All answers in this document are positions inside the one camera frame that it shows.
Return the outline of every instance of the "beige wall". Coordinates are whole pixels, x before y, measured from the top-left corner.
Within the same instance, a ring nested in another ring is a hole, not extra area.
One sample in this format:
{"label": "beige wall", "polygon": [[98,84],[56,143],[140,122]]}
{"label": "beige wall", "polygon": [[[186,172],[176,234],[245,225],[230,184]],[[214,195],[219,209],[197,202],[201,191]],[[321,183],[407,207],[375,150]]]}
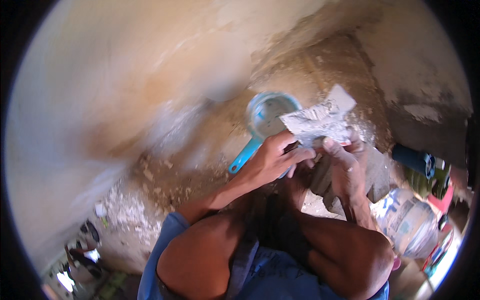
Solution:
{"label": "beige wall", "polygon": [[197,112],[203,100],[189,83],[204,66],[190,54],[205,34],[234,33],[259,74],[277,55],[375,16],[376,5],[60,1],[26,53],[7,120],[9,196],[37,270],[142,151]]}

